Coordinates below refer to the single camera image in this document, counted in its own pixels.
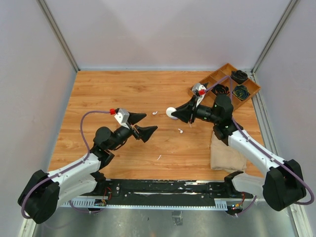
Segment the white round charging case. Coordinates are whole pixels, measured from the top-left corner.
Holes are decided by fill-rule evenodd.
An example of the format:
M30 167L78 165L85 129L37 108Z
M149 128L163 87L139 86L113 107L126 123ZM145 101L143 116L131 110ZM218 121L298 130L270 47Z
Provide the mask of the white round charging case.
M166 109L166 114L167 114L168 117L172 118L172 117L175 117L175 116L172 115L172 113L175 112L175 111L176 111L176 109L174 107L168 107Z

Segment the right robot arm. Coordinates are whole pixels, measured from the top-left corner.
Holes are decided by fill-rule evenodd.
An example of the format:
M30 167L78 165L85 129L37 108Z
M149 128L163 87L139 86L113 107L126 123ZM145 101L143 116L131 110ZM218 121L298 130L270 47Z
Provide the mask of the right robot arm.
M201 104L203 97L194 95L189 102L173 109L169 116L185 123L195 119L210 122L218 140L244 155L263 175L262 178L236 171L227 177L224 193L231 198L240 192L262 197L276 211L292 204L303 205L301 200L309 194L315 200L310 187L304 182L302 169L295 160L285 160L255 141L233 118L234 107L226 95L218 95L212 107Z

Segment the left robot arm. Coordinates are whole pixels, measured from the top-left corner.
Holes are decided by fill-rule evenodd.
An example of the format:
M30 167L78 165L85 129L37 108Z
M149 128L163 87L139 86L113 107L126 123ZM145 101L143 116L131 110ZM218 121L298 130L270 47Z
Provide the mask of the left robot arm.
M83 157L54 171L40 169L32 174L17 201L23 218L41 224L73 198L86 193L101 195L106 183L100 170L112 161L113 151L124 146L130 137L146 143L158 128L137 125L146 117L144 113L130 113L125 109L109 110L107 113L114 116L119 128L111 131L108 127L100 127L95 132L92 147L86 147Z

